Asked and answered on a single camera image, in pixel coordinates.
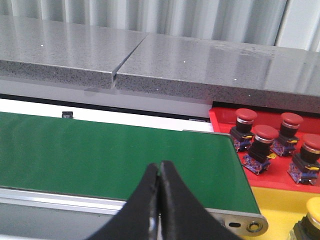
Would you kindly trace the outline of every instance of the granite countertop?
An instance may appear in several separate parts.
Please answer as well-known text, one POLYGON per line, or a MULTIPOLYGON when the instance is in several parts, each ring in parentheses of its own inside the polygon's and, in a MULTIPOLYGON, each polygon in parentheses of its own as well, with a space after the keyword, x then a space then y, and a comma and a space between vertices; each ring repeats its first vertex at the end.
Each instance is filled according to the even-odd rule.
POLYGON ((320 54, 149 34, 118 70, 116 87, 320 113, 320 54))
POLYGON ((26 17, 0 15, 0 78, 320 113, 318 52, 26 17))
POLYGON ((0 76, 110 89, 146 35, 0 15, 0 76))

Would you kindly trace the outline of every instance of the yellow button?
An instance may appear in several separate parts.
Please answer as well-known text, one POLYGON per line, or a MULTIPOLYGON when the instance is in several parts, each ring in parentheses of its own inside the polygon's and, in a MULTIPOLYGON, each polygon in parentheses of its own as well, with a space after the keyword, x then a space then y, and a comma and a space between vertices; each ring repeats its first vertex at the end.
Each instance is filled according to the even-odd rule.
POLYGON ((320 223, 320 197, 313 197, 306 203, 309 214, 320 223))

